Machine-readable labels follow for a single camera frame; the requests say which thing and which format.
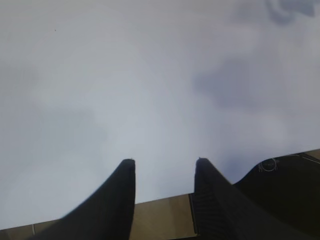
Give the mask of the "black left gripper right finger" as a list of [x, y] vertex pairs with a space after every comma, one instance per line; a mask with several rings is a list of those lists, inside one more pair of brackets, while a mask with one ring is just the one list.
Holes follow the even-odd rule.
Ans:
[[206, 158], [196, 161], [194, 216], [202, 240], [306, 240], [255, 205]]

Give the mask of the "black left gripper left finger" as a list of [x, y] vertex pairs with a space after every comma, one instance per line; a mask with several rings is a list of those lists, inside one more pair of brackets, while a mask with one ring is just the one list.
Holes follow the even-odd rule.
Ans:
[[32, 239], [128, 240], [135, 196], [135, 161], [125, 159], [88, 199]]

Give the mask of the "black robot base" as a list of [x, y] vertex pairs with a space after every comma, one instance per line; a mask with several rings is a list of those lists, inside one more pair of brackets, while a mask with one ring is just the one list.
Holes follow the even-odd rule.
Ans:
[[[319, 239], [320, 163], [314, 157], [296, 153], [270, 158], [260, 162], [241, 180], [231, 184], [256, 206], [307, 235], [306, 240]], [[194, 230], [200, 239], [194, 198], [193, 192], [189, 200]]]

